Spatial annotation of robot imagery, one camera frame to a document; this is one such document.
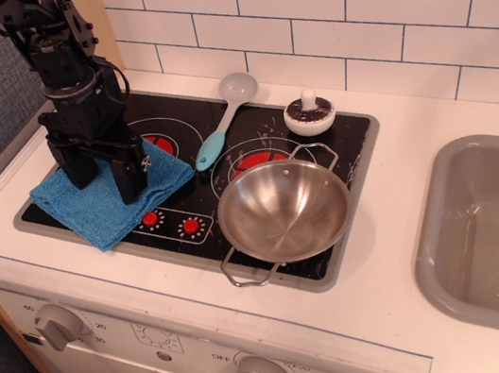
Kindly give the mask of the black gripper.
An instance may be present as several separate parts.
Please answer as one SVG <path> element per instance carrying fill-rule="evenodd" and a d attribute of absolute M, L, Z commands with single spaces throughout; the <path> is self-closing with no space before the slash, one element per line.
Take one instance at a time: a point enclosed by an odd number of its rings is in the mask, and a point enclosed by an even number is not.
<path fill-rule="evenodd" d="M 96 159 L 108 161 L 124 204 L 147 186 L 147 157 L 139 136 L 124 120 L 129 88 L 115 77 L 75 87 L 43 90 L 53 105 L 39 121 L 48 132 L 48 148 L 60 169 L 78 189 L 98 175 Z"/>

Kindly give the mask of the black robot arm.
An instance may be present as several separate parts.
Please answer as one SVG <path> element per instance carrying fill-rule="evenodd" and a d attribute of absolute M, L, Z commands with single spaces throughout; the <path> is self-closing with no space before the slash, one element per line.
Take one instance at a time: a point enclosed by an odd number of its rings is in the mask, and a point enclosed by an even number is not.
<path fill-rule="evenodd" d="M 124 203 L 146 188 L 143 141 L 124 120 L 129 84 L 115 64 L 95 53 L 93 26 L 73 0 L 0 0 L 0 34 L 11 39 L 42 82 L 55 110 L 39 121 L 48 147 L 77 188 L 107 161 Z"/>

